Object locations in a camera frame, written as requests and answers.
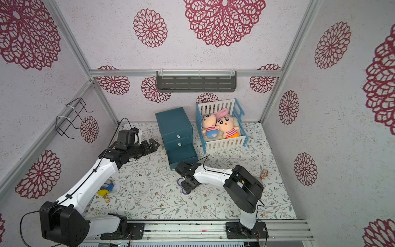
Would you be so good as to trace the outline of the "teal bottom drawer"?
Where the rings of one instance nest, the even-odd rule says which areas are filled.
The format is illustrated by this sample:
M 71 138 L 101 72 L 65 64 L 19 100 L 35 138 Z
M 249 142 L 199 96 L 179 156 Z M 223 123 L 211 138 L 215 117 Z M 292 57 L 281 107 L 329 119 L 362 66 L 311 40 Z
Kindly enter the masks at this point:
M 182 147 L 174 148 L 166 151 L 170 170 L 175 170 L 179 162 L 193 164 L 198 161 L 193 144 L 187 144 Z

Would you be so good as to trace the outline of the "teal three-drawer cabinet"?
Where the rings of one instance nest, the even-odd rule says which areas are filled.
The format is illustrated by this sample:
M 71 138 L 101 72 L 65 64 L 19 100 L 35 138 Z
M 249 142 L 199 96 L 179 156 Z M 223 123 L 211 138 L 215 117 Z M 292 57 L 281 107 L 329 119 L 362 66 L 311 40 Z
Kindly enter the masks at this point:
M 193 144 L 193 128 L 184 108 L 155 114 L 166 151 Z

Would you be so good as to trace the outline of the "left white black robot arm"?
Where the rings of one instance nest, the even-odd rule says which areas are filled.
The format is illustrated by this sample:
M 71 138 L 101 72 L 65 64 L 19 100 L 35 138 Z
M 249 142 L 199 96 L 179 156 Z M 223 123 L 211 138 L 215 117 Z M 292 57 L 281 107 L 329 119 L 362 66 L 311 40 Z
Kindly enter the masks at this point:
M 119 131 L 117 141 L 99 155 L 93 167 L 68 192 L 41 206 L 42 237 L 68 247 L 77 247 L 86 238 L 99 235 L 127 237 L 125 216 L 108 214 L 86 219 L 84 210 L 105 182 L 124 164 L 157 151 L 159 146 L 154 139 L 141 141 L 137 128 Z

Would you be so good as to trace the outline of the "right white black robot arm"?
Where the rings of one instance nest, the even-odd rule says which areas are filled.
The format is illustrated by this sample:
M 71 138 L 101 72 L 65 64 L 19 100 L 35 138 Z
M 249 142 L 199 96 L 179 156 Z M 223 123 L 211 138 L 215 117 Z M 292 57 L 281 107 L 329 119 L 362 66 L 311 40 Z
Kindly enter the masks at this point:
M 204 163 L 187 164 L 179 162 L 175 172 L 181 176 L 177 184 L 182 193 L 190 194 L 201 184 L 222 187 L 234 204 L 241 210 L 239 222 L 225 224 L 227 238 L 267 238 L 267 228 L 258 220 L 259 208 L 264 206 L 261 200 L 264 186 L 244 167 L 237 165 L 233 169 L 217 169 Z

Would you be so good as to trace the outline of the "plush doll blue striped shirt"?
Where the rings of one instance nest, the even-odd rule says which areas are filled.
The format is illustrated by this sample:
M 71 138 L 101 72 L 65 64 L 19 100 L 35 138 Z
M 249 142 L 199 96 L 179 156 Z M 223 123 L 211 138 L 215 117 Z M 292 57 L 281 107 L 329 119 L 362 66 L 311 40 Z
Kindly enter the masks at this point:
M 202 133 L 209 139 L 214 139 L 219 135 L 219 129 L 216 126 L 217 118 L 215 114 L 203 116 Z

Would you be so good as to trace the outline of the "blue white toy crib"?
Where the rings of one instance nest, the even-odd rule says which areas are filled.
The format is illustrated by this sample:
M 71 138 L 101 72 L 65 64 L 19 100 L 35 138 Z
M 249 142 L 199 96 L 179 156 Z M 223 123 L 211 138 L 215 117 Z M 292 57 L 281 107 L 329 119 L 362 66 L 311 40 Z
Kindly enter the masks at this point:
M 245 115 L 236 99 L 196 104 L 196 124 L 203 151 L 245 147 L 248 136 L 242 127 Z

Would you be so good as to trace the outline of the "plush doll orange striped shirt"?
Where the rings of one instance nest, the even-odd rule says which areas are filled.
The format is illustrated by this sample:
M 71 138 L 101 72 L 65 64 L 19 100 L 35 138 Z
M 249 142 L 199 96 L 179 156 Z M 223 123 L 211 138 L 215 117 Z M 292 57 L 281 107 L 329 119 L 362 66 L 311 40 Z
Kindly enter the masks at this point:
M 239 137 L 239 126 L 235 126 L 234 119 L 229 115 L 227 109 L 222 109 L 216 113 L 217 123 L 216 126 L 223 133 L 223 139 L 231 139 Z

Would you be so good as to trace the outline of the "yellow keyring toy left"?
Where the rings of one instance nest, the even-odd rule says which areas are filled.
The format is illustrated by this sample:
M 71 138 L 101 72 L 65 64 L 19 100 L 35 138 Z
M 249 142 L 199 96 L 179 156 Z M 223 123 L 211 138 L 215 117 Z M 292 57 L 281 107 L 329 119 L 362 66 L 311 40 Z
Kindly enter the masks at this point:
M 110 192 L 114 189 L 114 183 L 110 181 L 109 183 L 104 183 L 99 191 L 97 191 L 97 195 L 102 197 L 106 203 L 110 203 L 111 199 L 109 198 Z

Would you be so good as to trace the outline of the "brown keyring toy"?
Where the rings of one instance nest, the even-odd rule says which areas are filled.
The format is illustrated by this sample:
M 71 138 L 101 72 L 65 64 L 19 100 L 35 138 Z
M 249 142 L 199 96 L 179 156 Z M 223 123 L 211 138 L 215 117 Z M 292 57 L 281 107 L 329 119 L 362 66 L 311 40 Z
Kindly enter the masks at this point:
M 268 171 L 267 169 L 263 169 L 263 170 L 261 171 L 261 174 L 260 174 L 259 178 L 260 178 L 261 180 L 263 180 L 263 179 L 265 179 L 265 178 L 268 177 L 268 176 L 269 176 L 269 171 Z

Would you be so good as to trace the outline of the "grey wall shelf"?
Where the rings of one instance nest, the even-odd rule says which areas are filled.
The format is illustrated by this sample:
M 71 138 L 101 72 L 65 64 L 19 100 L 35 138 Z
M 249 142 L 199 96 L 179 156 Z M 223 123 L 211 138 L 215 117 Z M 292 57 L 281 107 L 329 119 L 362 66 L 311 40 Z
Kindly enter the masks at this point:
M 156 72 L 156 88 L 161 93 L 232 93 L 237 87 L 237 73 Z

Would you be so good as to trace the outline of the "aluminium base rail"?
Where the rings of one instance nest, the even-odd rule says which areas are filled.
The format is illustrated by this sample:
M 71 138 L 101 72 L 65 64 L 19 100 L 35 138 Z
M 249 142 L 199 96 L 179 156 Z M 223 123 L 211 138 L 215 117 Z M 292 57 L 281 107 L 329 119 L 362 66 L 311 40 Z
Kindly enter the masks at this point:
M 242 229 L 236 220 L 127 221 L 121 233 L 77 238 L 75 246 L 86 242 L 209 242 L 209 241 L 314 241 L 305 220 L 261 220 L 252 230 Z

